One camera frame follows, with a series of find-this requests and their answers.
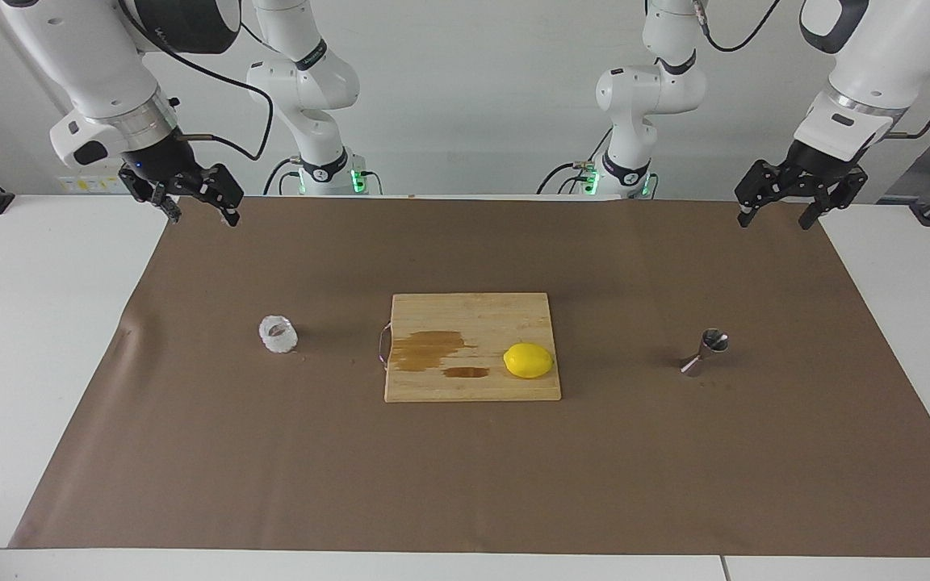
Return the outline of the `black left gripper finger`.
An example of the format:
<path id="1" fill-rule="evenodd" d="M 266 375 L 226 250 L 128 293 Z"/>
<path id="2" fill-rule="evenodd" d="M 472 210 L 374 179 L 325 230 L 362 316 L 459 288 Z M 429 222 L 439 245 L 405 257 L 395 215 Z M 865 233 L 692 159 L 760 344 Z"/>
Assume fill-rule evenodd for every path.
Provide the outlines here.
<path id="1" fill-rule="evenodd" d="M 812 202 L 798 217 L 801 229 L 809 229 L 820 217 L 830 210 L 843 210 L 852 205 L 860 190 L 868 180 L 863 169 L 852 169 L 841 179 L 830 186 L 819 177 L 804 175 L 798 179 L 798 193 L 812 196 Z"/>
<path id="2" fill-rule="evenodd" d="M 761 208 L 789 198 L 791 187 L 796 183 L 796 165 L 789 162 L 771 165 L 767 161 L 754 161 L 735 187 L 735 198 L 739 203 L 739 226 L 748 228 Z"/>

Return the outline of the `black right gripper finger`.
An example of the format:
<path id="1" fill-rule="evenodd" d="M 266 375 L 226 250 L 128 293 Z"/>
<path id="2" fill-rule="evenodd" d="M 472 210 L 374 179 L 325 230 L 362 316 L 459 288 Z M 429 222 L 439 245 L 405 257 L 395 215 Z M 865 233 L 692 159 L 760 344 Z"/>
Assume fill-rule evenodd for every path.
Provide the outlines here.
<path id="1" fill-rule="evenodd" d="M 167 194 L 165 184 L 145 180 L 130 168 L 119 169 L 119 180 L 137 202 L 150 203 L 151 206 L 165 214 L 172 224 L 180 220 L 181 210 Z"/>
<path id="2" fill-rule="evenodd" d="M 244 191 L 221 163 L 183 175 L 183 195 L 215 208 L 229 227 L 236 227 L 241 218 L 237 208 Z"/>

